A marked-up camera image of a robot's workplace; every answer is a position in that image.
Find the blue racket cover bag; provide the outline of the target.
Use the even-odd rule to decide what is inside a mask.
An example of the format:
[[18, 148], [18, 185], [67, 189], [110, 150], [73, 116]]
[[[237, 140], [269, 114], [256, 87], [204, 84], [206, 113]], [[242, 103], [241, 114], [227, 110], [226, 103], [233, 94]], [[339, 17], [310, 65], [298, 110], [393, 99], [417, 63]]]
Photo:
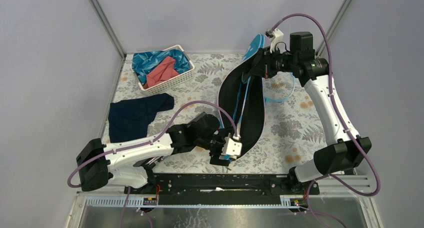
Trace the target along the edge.
[[243, 71], [252, 67], [256, 53], [264, 44], [263, 34], [254, 37], [241, 62], [224, 77], [218, 91], [217, 104], [231, 116], [240, 135], [240, 158], [257, 144], [265, 126], [262, 78], [252, 75], [248, 82], [242, 82]]

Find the black shuttlecock tube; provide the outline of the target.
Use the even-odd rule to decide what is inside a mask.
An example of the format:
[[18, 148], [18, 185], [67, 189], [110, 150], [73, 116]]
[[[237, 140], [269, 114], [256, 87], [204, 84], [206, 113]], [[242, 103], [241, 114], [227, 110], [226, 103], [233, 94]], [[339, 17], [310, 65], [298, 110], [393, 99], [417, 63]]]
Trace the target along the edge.
[[163, 161], [166, 157], [167, 156], [155, 156], [152, 158], [148, 158], [142, 163], [141, 166], [145, 169], [153, 169], [158, 163]]

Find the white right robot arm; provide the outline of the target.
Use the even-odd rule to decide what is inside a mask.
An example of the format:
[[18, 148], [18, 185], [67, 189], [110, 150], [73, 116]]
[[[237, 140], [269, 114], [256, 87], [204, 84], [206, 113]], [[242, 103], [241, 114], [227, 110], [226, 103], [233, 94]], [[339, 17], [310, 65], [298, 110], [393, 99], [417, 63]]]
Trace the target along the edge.
[[270, 46], [265, 46], [263, 34], [256, 35], [249, 44], [242, 59], [245, 68], [241, 82], [246, 86], [243, 104], [249, 103], [249, 95], [257, 91], [253, 87], [254, 80], [261, 82], [278, 72], [291, 73], [312, 99], [327, 146], [315, 151], [310, 161], [290, 169], [287, 189], [299, 194], [307, 187], [307, 182], [356, 168], [365, 159], [372, 143], [350, 122], [338, 97], [329, 61], [315, 55], [313, 35], [306, 31], [290, 34], [290, 49], [285, 51], [279, 49], [283, 36], [276, 29], [269, 35]]

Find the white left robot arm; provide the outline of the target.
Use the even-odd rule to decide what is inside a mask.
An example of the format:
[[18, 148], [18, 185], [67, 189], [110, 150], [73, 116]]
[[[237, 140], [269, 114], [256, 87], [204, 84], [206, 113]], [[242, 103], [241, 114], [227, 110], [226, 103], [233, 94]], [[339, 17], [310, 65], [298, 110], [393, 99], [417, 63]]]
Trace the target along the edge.
[[222, 126], [216, 116], [203, 112], [188, 123], [174, 124], [150, 137], [107, 144], [92, 139], [76, 158], [79, 188], [91, 192], [107, 185], [126, 186], [148, 194], [157, 185], [153, 167], [160, 159], [202, 147], [216, 161], [224, 138], [233, 134], [231, 125]]

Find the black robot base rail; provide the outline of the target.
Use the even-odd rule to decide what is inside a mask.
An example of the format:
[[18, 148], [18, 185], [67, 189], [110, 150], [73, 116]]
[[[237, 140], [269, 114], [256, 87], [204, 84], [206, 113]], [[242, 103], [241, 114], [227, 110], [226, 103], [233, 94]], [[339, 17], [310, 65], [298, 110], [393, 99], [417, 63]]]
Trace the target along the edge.
[[305, 199], [320, 193], [317, 184], [297, 182], [292, 174], [152, 173], [132, 195], [153, 195], [159, 205], [279, 205], [281, 196]]

